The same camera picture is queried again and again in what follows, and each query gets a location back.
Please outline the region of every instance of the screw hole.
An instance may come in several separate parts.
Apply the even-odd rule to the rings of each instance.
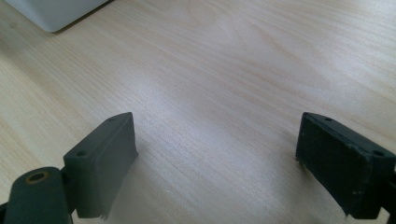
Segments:
[[[37,184],[37,183],[40,183],[41,181],[47,179],[47,177],[48,177],[49,175],[50,175],[50,174],[49,174],[48,172],[37,172],[37,173],[34,173],[34,174],[32,174],[32,175],[29,175],[29,176],[25,179],[25,182],[26,182],[26,184],[28,184],[28,185]]]
[[[380,151],[373,151],[373,154],[375,154],[376,156],[379,156],[379,157],[385,156],[384,153],[382,153]]]
[[[78,156],[78,157],[83,157],[83,156],[85,156],[85,155],[87,155],[87,152],[86,152],[86,151],[80,151],[80,152],[77,153],[77,156]]]

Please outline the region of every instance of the wooden table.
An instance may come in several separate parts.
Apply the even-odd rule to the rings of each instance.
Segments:
[[[395,11],[117,0],[48,34],[1,1],[1,203],[19,175],[63,167],[132,111],[139,157],[106,223],[386,223],[346,218],[294,152],[309,111],[396,153]]]

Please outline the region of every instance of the table surface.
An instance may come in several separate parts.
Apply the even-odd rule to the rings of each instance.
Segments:
[[[105,223],[386,223],[345,217],[294,152],[305,111],[396,152],[395,11],[117,0],[49,34],[0,1],[0,203],[132,111],[139,157]]]

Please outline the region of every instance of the white object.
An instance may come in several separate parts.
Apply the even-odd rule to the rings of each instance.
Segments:
[[[55,32],[107,0],[6,0],[47,32]]]

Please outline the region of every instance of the dark green plastic piece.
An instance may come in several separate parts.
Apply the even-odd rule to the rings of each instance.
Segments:
[[[71,194],[79,217],[107,217],[137,157],[132,113],[104,121],[64,155],[65,173],[76,185]]]
[[[5,223],[72,223],[61,172],[44,167],[20,176],[12,185]]]
[[[327,117],[304,113],[296,157],[354,218],[377,218],[396,157]]]

